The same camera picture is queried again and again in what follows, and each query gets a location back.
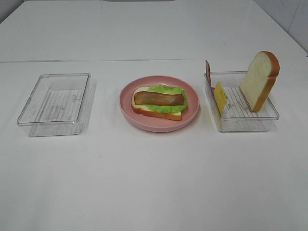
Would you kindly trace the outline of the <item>bread slice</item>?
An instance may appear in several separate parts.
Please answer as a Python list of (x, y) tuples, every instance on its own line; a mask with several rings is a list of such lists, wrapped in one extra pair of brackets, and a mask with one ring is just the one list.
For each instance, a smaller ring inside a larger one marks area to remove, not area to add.
[(142, 114), (144, 116), (150, 116), (150, 117), (157, 117), (157, 118), (166, 118), (169, 120), (175, 120), (175, 121), (180, 121), (182, 120), (182, 112), (180, 113), (172, 113), (172, 114), (167, 114), (167, 113), (157, 113), (154, 111), (151, 111), (145, 107), (145, 104), (142, 105), (136, 105), (132, 100), (134, 99), (134, 94), (139, 92), (139, 91), (147, 91), (148, 86), (141, 86), (137, 88), (132, 96), (131, 99), (131, 107), (133, 111), (137, 114)]
[(279, 72), (280, 64), (273, 53), (261, 51), (256, 54), (245, 78), (240, 83), (240, 91), (251, 111), (258, 112), (262, 108)]

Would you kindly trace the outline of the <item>clear right plastic tray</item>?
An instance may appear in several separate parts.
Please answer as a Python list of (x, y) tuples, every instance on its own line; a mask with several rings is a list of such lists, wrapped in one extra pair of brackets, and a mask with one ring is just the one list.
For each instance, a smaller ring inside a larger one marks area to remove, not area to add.
[[(252, 112), (249, 104), (239, 86), (246, 75), (246, 71), (210, 72), (212, 86), (215, 87), (220, 81), (227, 96), (227, 104), (224, 107), (223, 127), (224, 132), (251, 132), (269, 131), (275, 121), (279, 119), (279, 113), (267, 98), (258, 112)], [(205, 77), (205, 92), (209, 100), (214, 117), (215, 99), (214, 89), (209, 86)]]

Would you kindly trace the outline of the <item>upright bread slice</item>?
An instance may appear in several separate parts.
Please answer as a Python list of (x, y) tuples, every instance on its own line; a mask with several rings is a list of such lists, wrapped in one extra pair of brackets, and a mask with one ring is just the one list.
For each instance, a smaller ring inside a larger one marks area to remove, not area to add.
[(280, 64), (273, 53), (261, 51), (256, 54), (245, 78), (240, 83), (240, 91), (251, 111), (258, 112), (262, 108), (279, 72)]

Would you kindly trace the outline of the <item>pink round plate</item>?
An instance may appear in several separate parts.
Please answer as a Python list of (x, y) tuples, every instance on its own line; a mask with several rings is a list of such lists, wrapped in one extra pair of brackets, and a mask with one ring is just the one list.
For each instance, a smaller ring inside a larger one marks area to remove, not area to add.
[[(188, 107), (182, 112), (182, 120), (174, 121), (166, 118), (149, 117), (133, 111), (131, 98), (134, 91), (140, 86), (157, 86), (160, 84), (180, 87), (185, 90), (188, 98)], [(127, 84), (120, 93), (119, 104), (123, 115), (132, 125), (151, 132), (170, 132), (183, 128), (196, 117), (199, 111), (200, 100), (195, 89), (181, 79), (168, 76), (148, 76)]]

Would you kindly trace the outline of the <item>yellow cheese slice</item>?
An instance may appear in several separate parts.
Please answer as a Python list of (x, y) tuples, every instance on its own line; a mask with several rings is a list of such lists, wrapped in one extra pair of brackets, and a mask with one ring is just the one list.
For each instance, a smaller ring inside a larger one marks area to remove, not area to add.
[(223, 114), (224, 114), (224, 107), (227, 104), (227, 96), (225, 94), (224, 88), (219, 81), (213, 91), (214, 99), (215, 99), (215, 113), (214, 119), (219, 131), (224, 132), (223, 127)]

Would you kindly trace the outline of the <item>clear left plastic tray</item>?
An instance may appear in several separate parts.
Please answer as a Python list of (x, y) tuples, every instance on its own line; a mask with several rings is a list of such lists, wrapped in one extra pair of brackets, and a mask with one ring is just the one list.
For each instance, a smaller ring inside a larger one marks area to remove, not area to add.
[(89, 73), (41, 75), (17, 125), (29, 137), (78, 135), (88, 124), (92, 96)]

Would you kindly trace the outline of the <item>green lettuce leaf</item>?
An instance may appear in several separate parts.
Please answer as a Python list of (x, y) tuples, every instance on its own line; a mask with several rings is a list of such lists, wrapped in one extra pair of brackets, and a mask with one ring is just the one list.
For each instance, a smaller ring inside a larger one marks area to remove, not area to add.
[(147, 87), (147, 91), (150, 92), (158, 92), (158, 93), (164, 93), (164, 94), (182, 94), (184, 97), (184, 102), (181, 105), (154, 105), (154, 104), (146, 104), (145, 107), (151, 111), (157, 112), (157, 113), (180, 113), (188, 106), (188, 100), (186, 97), (185, 90), (179, 87), (170, 87), (167, 85), (159, 85), (159, 86), (150, 86)]

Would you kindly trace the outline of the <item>clear plastic tray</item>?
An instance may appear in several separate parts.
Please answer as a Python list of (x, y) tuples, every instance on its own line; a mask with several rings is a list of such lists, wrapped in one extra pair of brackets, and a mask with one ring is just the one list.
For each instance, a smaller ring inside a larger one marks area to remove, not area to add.
[[(252, 112), (249, 104), (239, 86), (246, 75), (246, 71), (210, 72), (212, 86), (215, 87), (220, 81), (227, 96), (227, 104), (224, 107), (223, 127), (224, 132), (251, 132), (269, 131), (275, 121), (279, 119), (279, 113), (267, 98), (258, 112)], [(209, 100), (214, 117), (215, 99), (214, 89), (209, 86), (205, 77), (205, 92)]]
[(29, 137), (78, 135), (88, 124), (92, 96), (89, 73), (41, 75), (17, 125)]

